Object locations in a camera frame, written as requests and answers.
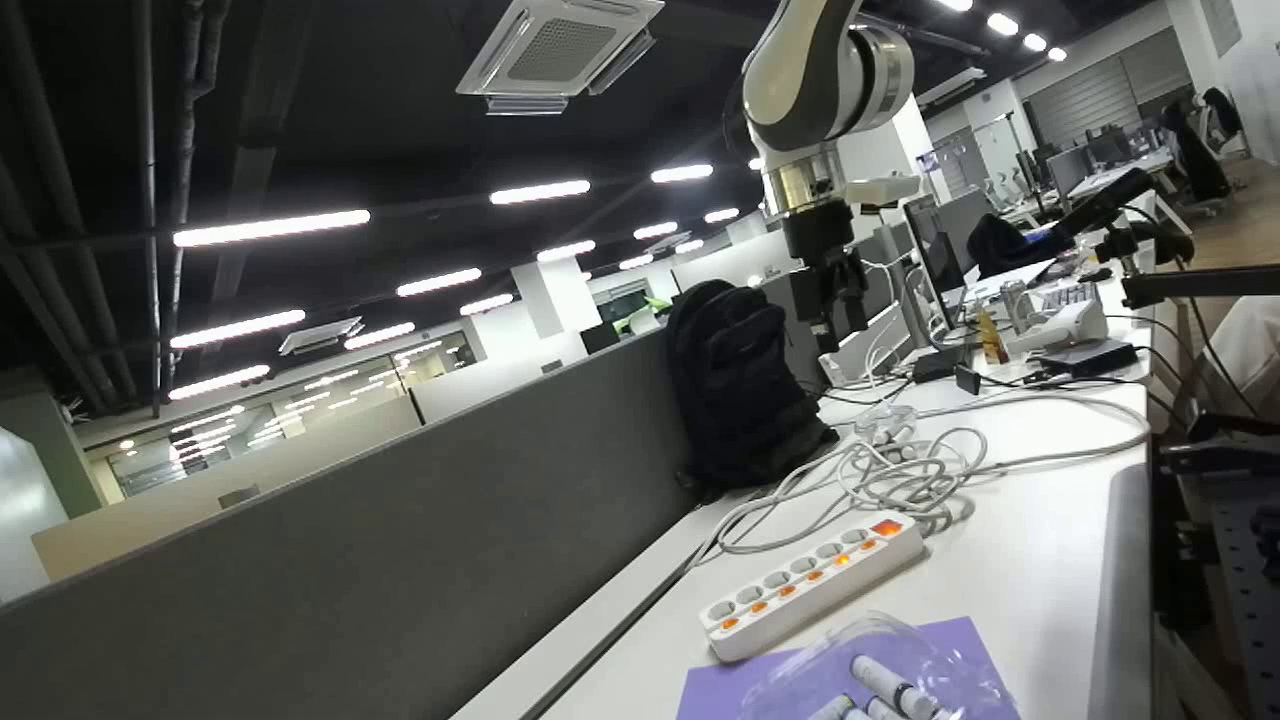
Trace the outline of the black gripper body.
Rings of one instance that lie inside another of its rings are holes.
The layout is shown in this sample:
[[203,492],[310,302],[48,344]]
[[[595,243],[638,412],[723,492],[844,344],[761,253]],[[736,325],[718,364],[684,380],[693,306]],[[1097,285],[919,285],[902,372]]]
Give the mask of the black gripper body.
[[784,220],[784,236],[788,236],[788,253],[807,271],[838,271],[849,262],[851,213],[844,199],[802,209]]

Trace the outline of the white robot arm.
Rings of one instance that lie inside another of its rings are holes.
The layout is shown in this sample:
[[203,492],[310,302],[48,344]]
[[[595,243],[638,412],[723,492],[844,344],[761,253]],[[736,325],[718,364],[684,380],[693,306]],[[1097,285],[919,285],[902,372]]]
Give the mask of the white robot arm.
[[858,199],[838,142],[887,124],[918,85],[911,45],[859,22],[859,6],[866,0],[780,0],[739,72],[763,205],[802,262],[798,315],[818,341],[866,325],[866,271],[849,253]]

